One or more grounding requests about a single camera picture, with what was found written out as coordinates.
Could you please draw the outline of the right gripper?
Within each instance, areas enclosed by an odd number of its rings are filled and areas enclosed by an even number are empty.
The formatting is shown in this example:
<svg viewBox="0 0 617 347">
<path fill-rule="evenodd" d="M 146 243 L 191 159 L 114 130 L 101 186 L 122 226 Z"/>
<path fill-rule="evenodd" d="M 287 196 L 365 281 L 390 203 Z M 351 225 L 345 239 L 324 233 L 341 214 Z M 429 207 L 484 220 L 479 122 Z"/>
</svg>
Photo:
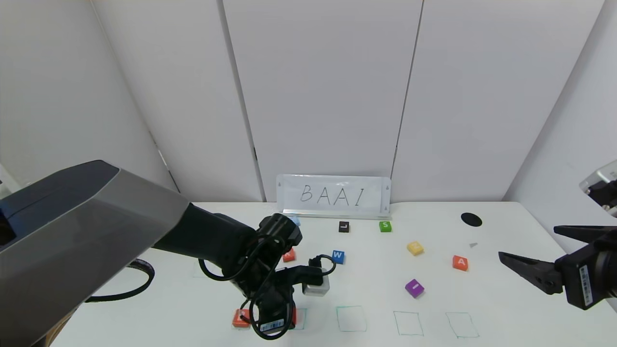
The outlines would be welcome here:
<svg viewBox="0 0 617 347">
<path fill-rule="evenodd" d="M 500 262 L 545 294 L 562 294 L 568 303 L 587 310 L 616 296 L 615 226 L 555 226 L 553 232 L 586 246 L 553 262 L 500 251 Z"/>
</svg>

